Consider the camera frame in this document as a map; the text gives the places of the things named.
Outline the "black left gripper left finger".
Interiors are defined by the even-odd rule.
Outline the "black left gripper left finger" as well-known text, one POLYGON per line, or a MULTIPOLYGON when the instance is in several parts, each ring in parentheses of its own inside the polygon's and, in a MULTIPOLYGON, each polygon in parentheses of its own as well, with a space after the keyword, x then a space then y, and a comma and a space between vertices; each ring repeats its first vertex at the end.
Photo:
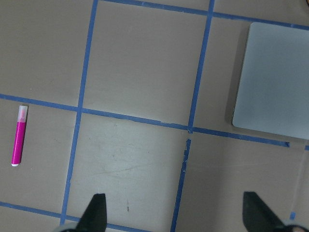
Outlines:
POLYGON ((75 230, 77 232, 104 232, 107 228, 107 206, 104 193, 93 195, 75 230))

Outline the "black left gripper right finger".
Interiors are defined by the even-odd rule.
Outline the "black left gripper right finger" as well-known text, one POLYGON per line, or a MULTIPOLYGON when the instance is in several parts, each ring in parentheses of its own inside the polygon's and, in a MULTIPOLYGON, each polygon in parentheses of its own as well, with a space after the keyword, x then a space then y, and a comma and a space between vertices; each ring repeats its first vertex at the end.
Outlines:
POLYGON ((243 193, 242 221, 248 232, 283 232, 285 225, 252 191, 243 193))

